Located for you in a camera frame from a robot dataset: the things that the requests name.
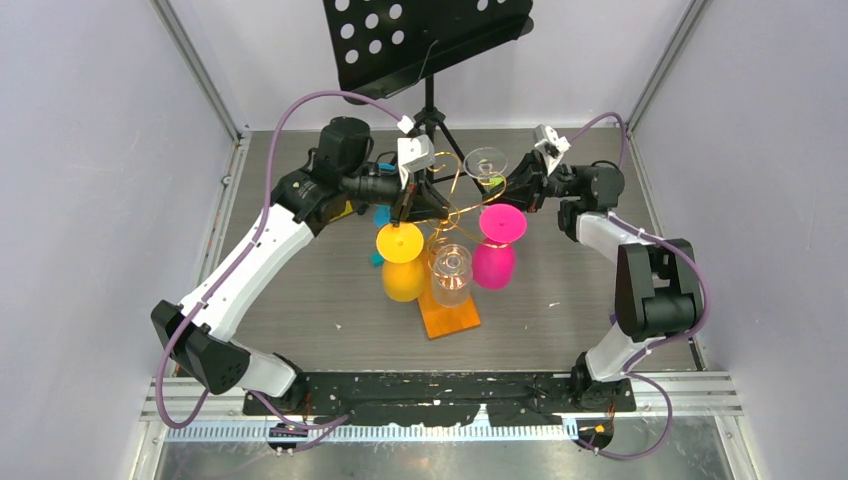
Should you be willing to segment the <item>orange plastic goblet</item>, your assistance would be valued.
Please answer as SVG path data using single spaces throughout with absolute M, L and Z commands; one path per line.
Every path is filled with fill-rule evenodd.
M 389 223 L 378 231 L 376 247 L 384 259 L 382 285 L 391 300 L 411 302 L 423 292 L 425 273 L 419 259 L 423 246 L 423 234 L 412 223 Z

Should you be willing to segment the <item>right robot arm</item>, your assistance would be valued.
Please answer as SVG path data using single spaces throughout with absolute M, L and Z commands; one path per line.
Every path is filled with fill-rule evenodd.
M 653 348 L 695 328 L 705 311 L 691 244 L 643 233 L 617 217 L 624 189 L 624 174 L 611 162 L 549 171 L 535 152 L 507 176 L 498 199 L 525 213 L 559 199 L 559 230 L 616 267 L 610 330 L 578 356 L 567 382 L 570 402 L 589 411 L 621 395 L 632 368 Z

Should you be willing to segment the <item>blue plastic goblet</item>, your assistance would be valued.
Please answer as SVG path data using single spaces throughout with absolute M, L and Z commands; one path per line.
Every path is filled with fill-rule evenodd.
M 400 193 L 398 175 L 385 175 L 375 178 L 374 203 L 377 205 L 374 215 L 375 225 L 380 228 L 391 222 L 392 209 Z

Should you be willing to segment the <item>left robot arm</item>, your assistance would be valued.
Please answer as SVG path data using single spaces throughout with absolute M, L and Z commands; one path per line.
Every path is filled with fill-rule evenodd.
M 397 164 L 383 172 L 370 162 L 370 127 L 337 117 L 325 126 L 307 165 L 281 177 L 270 206 L 214 272 L 177 303 L 160 301 L 151 320 L 169 357 L 210 393 L 234 387 L 268 396 L 284 414 L 307 398 L 298 369 L 233 339 L 250 306 L 295 254 L 338 218 L 347 204 L 388 205 L 391 220 L 443 220 L 448 201 L 425 173 L 435 162 L 431 139 L 413 130 L 397 141 Z

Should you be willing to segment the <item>clear stemless wine glass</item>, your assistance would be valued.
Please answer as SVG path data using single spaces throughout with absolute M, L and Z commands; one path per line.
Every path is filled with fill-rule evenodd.
M 471 295 L 472 257 L 459 244 L 440 247 L 430 263 L 431 292 L 435 301 L 446 308 L 462 306 Z

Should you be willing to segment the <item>tall clear flute glass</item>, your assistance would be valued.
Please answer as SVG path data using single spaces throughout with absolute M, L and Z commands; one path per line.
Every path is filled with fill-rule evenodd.
M 490 192 L 504 182 L 507 167 L 507 157 L 494 147 L 477 148 L 469 152 L 463 161 L 465 173 L 484 193 Z

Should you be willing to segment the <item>gold wine glass rack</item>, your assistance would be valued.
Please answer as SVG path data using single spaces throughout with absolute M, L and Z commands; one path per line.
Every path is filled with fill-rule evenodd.
M 423 234 L 424 246 L 419 259 L 425 273 L 423 292 L 414 301 L 418 304 L 426 335 L 431 340 L 476 328 L 481 324 L 480 315 L 472 298 L 472 286 L 479 286 L 473 279 L 473 272 L 470 298 L 460 307 L 446 308 L 438 304 L 432 296 L 430 263 L 436 251 L 447 244 L 459 244 L 466 247 L 472 257 L 475 247 L 484 242 L 484 235 L 479 228 L 480 215 L 492 205 L 495 205 L 493 200 L 482 200 L 464 208 L 451 205 L 447 220 L 412 223 Z

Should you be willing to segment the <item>pink plastic goblet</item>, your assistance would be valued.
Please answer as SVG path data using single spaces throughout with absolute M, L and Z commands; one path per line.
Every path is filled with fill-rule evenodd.
M 513 243 L 526 233 L 526 217 L 514 206 L 495 204 L 480 215 L 479 228 L 484 242 L 475 247 L 472 255 L 473 279 L 482 288 L 503 289 L 513 277 Z

